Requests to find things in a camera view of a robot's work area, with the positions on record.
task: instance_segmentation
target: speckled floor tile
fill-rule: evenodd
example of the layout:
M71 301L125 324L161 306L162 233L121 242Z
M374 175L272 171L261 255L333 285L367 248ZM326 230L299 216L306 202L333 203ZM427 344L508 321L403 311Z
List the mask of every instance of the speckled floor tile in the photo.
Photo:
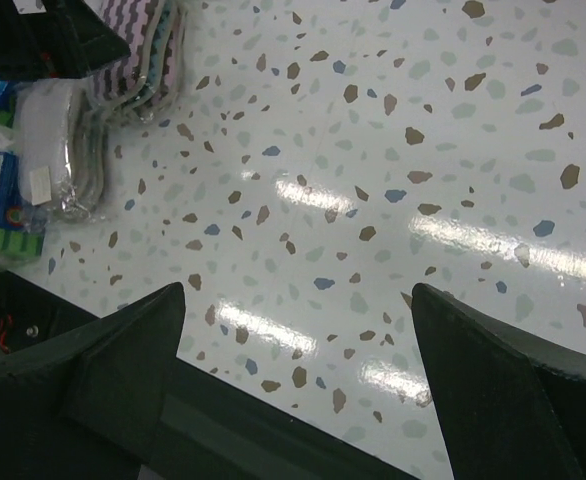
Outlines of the speckled floor tile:
M586 0L189 4L179 108L111 139L118 215L21 273L99 314L181 281L181 359L452 478L415 283L586 352Z

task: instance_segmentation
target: terrazzo floor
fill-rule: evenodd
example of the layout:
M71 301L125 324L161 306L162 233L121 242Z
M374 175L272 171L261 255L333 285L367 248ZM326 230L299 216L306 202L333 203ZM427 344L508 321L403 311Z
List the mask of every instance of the terrazzo floor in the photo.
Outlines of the terrazzo floor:
M20 274L99 315L183 282L181 359L452 478L415 283L586 353L586 0L188 4L181 103L111 138L112 219Z

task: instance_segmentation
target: white floor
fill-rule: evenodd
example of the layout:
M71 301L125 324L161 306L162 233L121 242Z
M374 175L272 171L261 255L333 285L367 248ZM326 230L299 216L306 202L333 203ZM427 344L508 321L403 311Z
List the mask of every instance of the white floor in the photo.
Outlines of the white floor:
M586 0L189 4L181 104L112 137L117 215L21 274L100 315L183 282L180 358L452 478L415 283L586 352Z

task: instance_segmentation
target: blue speck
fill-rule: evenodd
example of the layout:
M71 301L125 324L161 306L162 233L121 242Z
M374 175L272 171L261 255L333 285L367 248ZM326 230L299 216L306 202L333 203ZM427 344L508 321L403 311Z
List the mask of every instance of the blue speck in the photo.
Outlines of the blue speck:
M318 290L326 290L327 288L331 288L335 285L335 280L331 280L329 278L316 278L313 284L317 287Z
M249 372L251 375L255 375L257 373L257 363L255 360L251 360L250 358L246 359L246 365L244 365L246 371Z
M333 71L335 73L344 73L344 70L346 70L346 65L342 60L333 62Z
M536 237L546 237L553 233L553 229L555 228L555 222L550 220L542 220L536 226L533 227L533 232L535 232Z
M216 224L211 224L208 227L206 227L206 230L204 230L204 234L205 235L218 235L220 233L220 227L218 227Z
M280 154L280 149L277 148L275 145L272 147L267 148L262 152L262 155L265 157L277 157Z
M404 190L387 190L384 194L386 199L391 203L397 203L402 200L406 196L406 191Z
M523 90L520 95L522 95L523 97L526 97L527 95L530 95L535 92L539 92L540 90L542 90L542 85L540 85L539 83L536 83L535 85L531 85L526 90Z

